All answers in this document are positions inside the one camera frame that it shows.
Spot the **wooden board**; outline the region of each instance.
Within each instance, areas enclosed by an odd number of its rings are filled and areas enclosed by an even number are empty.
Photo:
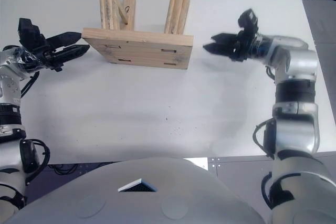
[[[109,62],[187,69],[193,36],[84,28],[82,38]]]

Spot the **silver arm segment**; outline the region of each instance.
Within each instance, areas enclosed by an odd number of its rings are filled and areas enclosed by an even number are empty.
[[[274,155],[270,223],[336,223],[336,184],[312,157],[320,143],[314,102],[318,57],[305,47],[292,48],[281,41],[273,41],[278,46],[268,61],[277,85],[274,120],[264,135],[264,147],[272,146],[268,151]]]

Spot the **white surface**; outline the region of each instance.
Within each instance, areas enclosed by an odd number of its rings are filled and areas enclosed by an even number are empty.
[[[163,31],[169,0],[136,0],[135,29]],[[185,34],[194,35],[188,70],[107,63],[95,50],[42,71],[22,101],[28,137],[51,149],[52,163],[121,161],[147,156],[261,155],[255,125],[271,117],[275,86],[258,62],[233,63],[202,44],[252,7],[263,34],[314,42],[301,0],[191,0]],[[17,44],[27,17],[46,37],[100,27],[99,0],[2,0],[0,46]],[[319,68],[320,151],[336,151],[336,128]]]

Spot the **mounting holes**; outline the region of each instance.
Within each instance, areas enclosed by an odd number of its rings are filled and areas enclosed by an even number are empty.
[[[124,59],[118,59],[118,61],[128,61],[128,62],[131,62],[131,60],[124,60]]]
[[[176,53],[176,50],[170,50],[170,49],[161,49],[161,52],[173,52]]]
[[[109,48],[121,48],[121,46],[114,46],[114,45],[105,45],[105,46]]]

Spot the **plastic wrap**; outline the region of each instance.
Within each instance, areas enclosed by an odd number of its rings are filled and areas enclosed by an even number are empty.
[[[8,60],[15,64],[18,69],[27,73],[46,68],[45,63],[39,57],[30,53],[24,47],[15,48],[14,52],[8,55]]]

